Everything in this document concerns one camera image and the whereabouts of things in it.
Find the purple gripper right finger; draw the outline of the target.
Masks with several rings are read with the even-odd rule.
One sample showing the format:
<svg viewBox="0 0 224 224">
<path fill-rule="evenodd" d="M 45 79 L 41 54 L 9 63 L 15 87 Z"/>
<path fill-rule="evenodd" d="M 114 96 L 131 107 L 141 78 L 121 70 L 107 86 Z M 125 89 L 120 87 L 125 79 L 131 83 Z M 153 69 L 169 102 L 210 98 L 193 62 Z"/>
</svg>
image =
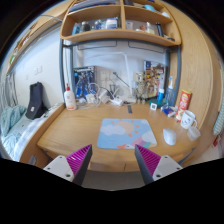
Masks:
<svg viewBox="0 0 224 224">
<path fill-rule="evenodd" d="M 160 180 L 182 169 L 170 156 L 159 156 L 140 145 L 135 146 L 135 157 L 145 184 Z"/>
</svg>

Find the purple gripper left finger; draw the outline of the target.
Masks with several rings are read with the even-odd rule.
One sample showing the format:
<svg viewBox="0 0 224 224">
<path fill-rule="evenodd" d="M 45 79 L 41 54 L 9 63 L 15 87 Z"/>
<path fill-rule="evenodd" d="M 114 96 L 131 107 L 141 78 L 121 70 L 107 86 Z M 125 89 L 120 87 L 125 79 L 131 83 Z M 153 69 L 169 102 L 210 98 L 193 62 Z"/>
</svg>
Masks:
<svg viewBox="0 0 224 224">
<path fill-rule="evenodd" d="M 57 156 L 44 170 L 81 186 L 91 157 L 92 145 L 87 145 L 67 157 Z"/>
</svg>

